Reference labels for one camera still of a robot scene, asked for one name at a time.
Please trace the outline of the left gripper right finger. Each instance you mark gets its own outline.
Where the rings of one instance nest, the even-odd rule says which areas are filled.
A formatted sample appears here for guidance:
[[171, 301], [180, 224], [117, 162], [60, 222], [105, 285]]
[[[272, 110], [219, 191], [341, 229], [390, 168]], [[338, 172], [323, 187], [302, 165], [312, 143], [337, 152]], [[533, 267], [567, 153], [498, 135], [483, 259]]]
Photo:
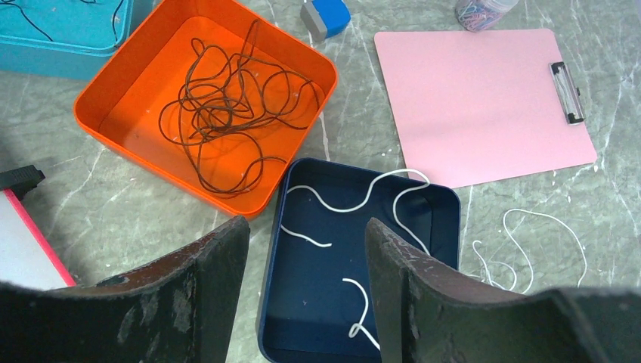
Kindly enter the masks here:
[[637, 287], [560, 287], [533, 295], [474, 280], [378, 219], [365, 231], [384, 362], [638, 362]]

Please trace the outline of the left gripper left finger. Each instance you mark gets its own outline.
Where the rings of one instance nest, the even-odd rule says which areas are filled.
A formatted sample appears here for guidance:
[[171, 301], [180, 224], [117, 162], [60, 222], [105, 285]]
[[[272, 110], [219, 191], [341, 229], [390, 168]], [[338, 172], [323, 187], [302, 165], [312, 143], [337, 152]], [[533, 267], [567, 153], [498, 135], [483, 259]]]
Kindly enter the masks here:
[[249, 249], [236, 216], [93, 286], [1, 285], [3, 362], [223, 362]]

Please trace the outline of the dark blue plastic tray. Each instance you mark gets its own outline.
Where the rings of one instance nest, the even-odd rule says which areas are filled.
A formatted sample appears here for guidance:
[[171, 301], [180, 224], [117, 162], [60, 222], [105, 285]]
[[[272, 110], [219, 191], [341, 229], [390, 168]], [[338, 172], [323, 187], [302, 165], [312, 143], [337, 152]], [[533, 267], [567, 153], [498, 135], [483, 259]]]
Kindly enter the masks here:
[[257, 320], [272, 362], [378, 362], [365, 228], [378, 219], [451, 268], [460, 199], [419, 176], [303, 158], [278, 195]]

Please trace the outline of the black whiteboard stand foot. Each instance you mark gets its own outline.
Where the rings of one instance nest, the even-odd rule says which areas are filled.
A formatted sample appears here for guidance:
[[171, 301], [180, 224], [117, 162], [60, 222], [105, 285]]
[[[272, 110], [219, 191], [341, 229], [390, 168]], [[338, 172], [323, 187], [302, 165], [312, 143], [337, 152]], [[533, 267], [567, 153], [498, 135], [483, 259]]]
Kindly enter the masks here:
[[7, 170], [1, 173], [1, 191], [11, 191], [18, 200], [22, 200], [44, 179], [45, 174], [34, 165]]

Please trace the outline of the pink clipboard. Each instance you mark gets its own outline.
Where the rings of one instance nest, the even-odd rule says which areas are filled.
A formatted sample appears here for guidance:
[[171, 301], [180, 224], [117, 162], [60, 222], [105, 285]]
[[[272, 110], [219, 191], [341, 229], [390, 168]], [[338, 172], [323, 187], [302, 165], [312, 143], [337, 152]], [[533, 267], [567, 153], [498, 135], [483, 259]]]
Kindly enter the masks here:
[[596, 161], [571, 125], [550, 29], [379, 32], [376, 52], [405, 164], [450, 188]]

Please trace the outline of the orange plastic tray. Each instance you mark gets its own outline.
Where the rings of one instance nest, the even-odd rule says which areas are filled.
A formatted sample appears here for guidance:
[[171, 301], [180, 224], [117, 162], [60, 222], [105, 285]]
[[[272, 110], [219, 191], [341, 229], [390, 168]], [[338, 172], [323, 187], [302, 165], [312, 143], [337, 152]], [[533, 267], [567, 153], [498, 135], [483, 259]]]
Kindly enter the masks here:
[[163, 1], [73, 107], [96, 140], [231, 215], [260, 214], [337, 83], [236, 1]]

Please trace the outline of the teal plastic tray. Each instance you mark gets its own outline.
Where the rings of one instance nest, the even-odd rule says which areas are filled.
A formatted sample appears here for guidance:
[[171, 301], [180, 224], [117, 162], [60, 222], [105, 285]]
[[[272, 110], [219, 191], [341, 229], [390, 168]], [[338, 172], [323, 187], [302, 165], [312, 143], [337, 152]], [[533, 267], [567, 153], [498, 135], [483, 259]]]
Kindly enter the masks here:
[[1, 3], [1, 69], [90, 80], [156, 6], [155, 1]]

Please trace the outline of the small clear plastic cup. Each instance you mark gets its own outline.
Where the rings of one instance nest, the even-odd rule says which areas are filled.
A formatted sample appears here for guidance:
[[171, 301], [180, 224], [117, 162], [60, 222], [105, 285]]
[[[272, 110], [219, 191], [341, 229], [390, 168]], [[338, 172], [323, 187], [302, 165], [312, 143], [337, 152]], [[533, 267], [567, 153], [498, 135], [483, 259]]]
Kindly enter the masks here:
[[454, 12], [465, 30], [477, 33], [491, 28], [518, 3], [519, 0], [459, 0]]

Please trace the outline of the blue cube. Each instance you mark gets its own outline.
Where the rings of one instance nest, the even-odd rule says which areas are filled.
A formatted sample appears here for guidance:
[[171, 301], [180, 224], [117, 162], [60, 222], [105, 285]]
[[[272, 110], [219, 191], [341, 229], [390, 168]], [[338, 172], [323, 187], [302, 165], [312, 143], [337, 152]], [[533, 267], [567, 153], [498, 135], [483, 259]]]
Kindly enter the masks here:
[[304, 1], [300, 17], [313, 42], [340, 34], [351, 21], [351, 13], [342, 0]]

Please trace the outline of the whiteboard with pink frame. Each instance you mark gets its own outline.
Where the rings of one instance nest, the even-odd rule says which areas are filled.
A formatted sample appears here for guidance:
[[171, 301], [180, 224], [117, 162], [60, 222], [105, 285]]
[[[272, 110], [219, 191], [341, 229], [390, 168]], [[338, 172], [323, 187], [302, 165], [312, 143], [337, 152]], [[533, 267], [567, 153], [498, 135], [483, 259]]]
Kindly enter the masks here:
[[76, 284], [13, 191], [1, 192], [1, 280], [36, 290]]

